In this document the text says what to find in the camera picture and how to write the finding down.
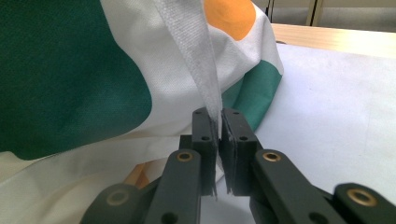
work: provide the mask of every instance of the fabric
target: fabric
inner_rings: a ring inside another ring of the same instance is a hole
[[[235,14],[227,23],[219,16],[234,14],[235,3],[227,2],[205,2],[206,14],[216,8],[216,20],[228,24],[216,27],[211,19],[208,26],[221,91],[243,82],[259,62],[275,68],[263,71],[274,81],[254,84],[275,90],[283,71],[269,21],[240,1],[255,21]],[[4,1],[0,9],[1,151],[30,160],[130,131],[175,135],[204,105],[151,1]],[[249,32],[233,39],[231,30],[244,23]],[[223,100],[235,101],[237,93]],[[274,91],[260,95],[272,99]],[[239,109],[257,126],[265,109],[250,113],[252,105]]]
[[[283,74],[271,24],[245,0],[200,7],[223,104],[257,127]],[[142,0],[0,5],[0,223],[78,223],[100,190],[190,132],[191,112],[216,96],[186,55],[210,52],[181,48],[159,11]]]
[[[200,1],[154,1],[221,136],[221,95],[215,56]]]

